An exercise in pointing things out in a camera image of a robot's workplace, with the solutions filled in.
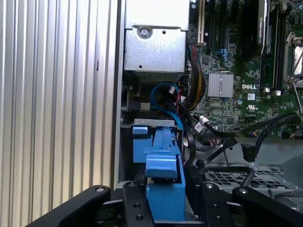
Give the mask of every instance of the cable bundle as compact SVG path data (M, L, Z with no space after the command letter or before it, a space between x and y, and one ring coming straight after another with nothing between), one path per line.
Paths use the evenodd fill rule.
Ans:
M189 60L192 66L191 90L185 99L185 106L192 111L201 102L206 89L205 78L202 74L200 51L196 45L189 45Z

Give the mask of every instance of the silver metal cover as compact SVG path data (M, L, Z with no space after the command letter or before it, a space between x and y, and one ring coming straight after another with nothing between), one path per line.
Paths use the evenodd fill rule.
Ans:
M125 70L183 73L188 20L188 0L127 0ZM142 38L142 28L151 35Z
M137 30L126 31L125 70L184 72L186 32L180 29L153 29L150 38L142 39Z
M233 95L233 74L210 73L208 96L231 98Z
M125 28L173 27L188 30L189 0L127 0Z

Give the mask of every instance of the metal panel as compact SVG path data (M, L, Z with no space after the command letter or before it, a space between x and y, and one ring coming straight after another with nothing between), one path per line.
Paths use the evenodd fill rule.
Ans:
M117 0L0 1L0 226L111 184Z

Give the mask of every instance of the expansion slot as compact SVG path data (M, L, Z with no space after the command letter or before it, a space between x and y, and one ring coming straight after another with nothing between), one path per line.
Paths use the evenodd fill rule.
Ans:
M204 45L205 0L199 2L197 45Z
M221 49L225 48L225 30L226 30L226 13L227 13L227 0L221 0L220 6L220 17L221 17L221 24L220 24L220 31L219 31L219 46Z
M216 14L216 1L210 1L207 4L208 12L208 23L205 25L205 32L208 33L208 36L205 37L206 43L208 43L208 53L212 50L217 49L217 14Z

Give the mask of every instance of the screw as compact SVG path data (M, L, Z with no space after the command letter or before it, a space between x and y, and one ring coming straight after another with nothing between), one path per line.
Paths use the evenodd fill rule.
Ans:
M207 186L208 188L213 188L213 185L212 185L211 183L207 183L206 186Z
M141 35L144 36L144 37L148 36L148 30L146 28L142 29L141 30Z
M243 193L243 194L247 194L248 193L248 191L246 189L244 189L244 188L240 188L239 191L241 193Z
M102 191L104 191L104 188L102 188L102 187L97 188L96 191L97 191L97 192L102 192Z
M134 184L133 182L131 182L129 185L128 185L128 187L135 187L136 186L136 184Z

